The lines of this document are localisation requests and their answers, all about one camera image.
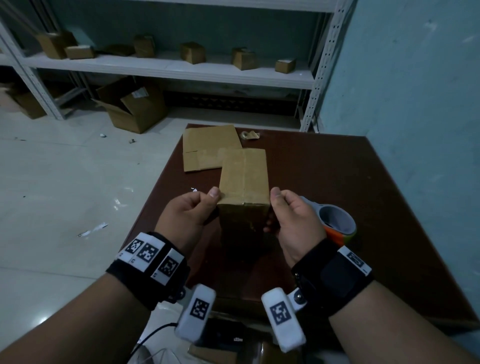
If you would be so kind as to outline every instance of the tiled floor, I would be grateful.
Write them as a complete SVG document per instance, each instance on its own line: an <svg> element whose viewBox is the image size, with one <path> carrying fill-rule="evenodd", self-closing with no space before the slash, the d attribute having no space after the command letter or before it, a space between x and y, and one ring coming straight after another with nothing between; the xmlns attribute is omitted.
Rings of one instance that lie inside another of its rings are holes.
<svg viewBox="0 0 480 364"><path fill-rule="evenodd" d="M105 271L189 122L299 128L287 117L173 109L138 135L114 128L103 111L76 111L66 121L0 111L0 350ZM171 306L155 311L146 332L179 314ZM170 347L193 362L166 330L147 347ZM166 353L163 362L175 358Z"/></svg>

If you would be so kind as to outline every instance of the shelf rack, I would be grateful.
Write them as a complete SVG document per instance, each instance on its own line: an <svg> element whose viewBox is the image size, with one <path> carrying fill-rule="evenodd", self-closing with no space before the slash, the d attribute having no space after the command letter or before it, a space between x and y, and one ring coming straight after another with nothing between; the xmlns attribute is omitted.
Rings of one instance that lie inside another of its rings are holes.
<svg viewBox="0 0 480 364"><path fill-rule="evenodd" d="M49 9L47 0L36 0L44 4L44 9ZM317 103L325 91L332 69L332 59L337 50L336 44L345 17L350 10L353 0L129 0L129 1L157 1L197 5L217 5L232 7L247 7L261 9L276 9L288 11L307 11L329 13L325 17L327 22L317 22L317 29L312 40L309 64L298 62L296 70L289 74L275 72L275 60L260 60L260 67L255 70L240 71L230 64L229 56L212 55L207 57L206 63L196 65L182 61L176 52L160 52L156 58L137 58L135 56L120 57L99 55L95 59L87 60L54 60L43 53L25 55L9 34L8 29L0 20L0 48L2 42L8 43L12 56L6 52L6 61L17 62L29 83L42 98L41 105L47 114L57 119L63 119L59 106L48 94L38 78L36 69L46 68L54 70L68 70L76 72L113 73L137 76L160 77L169 79L195 80L207 82L220 82L240 85L258 85L300 89L297 111L300 119L300 131L307 132L310 126L314 131L321 132L321 123L317 123ZM56 23L53 12L47 11L44 16L50 17Z"/></svg>

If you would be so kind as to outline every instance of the forearm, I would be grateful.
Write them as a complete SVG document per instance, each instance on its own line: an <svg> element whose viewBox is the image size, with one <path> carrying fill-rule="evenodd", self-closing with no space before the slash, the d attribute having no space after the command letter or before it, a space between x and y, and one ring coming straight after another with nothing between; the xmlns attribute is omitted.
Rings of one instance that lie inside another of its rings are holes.
<svg viewBox="0 0 480 364"><path fill-rule="evenodd" d="M0 353L0 364L125 363L150 311L105 274Z"/></svg>
<svg viewBox="0 0 480 364"><path fill-rule="evenodd" d="M376 281L330 323L353 363L479 363Z"/></svg>

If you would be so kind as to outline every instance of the black cable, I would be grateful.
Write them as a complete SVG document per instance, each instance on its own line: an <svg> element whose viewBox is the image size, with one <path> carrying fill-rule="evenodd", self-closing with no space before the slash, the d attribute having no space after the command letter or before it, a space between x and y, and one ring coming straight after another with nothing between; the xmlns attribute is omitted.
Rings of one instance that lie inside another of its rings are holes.
<svg viewBox="0 0 480 364"><path fill-rule="evenodd" d="M176 322L170 322L169 324L160 326L159 328L153 330L150 335L148 335L145 339L143 339L142 342L141 342L140 344L138 344L135 349L133 349L132 353L131 353L130 356L128 357L127 362L132 358L133 354L135 354L135 352L136 352L143 344L145 344L145 341L147 341L149 338L152 337L152 335L156 334L157 332L159 332L159 331L160 331L161 329L163 329L163 328L167 328L167 327L169 327L169 326L173 326L173 327L176 328L177 325L178 325L178 324L177 324Z"/></svg>

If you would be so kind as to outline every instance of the hand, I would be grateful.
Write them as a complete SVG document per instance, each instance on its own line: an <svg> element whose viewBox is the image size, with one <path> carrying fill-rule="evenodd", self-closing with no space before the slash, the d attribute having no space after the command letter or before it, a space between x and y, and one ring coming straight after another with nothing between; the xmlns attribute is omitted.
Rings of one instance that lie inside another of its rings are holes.
<svg viewBox="0 0 480 364"><path fill-rule="evenodd" d="M188 192L171 200L163 210L155 231L170 240L186 257L200 239L204 223L220 200L220 190L212 187L208 194Z"/></svg>
<svg viewBox="0 0 480 364"><path fill-rule="evenodd" d="M327 234L315 211L296 193L274 187L270 202L275 214L270 216L264 231L276 234L287 264L293 267ZM275 217L279 230L274 227Z"/></svg>

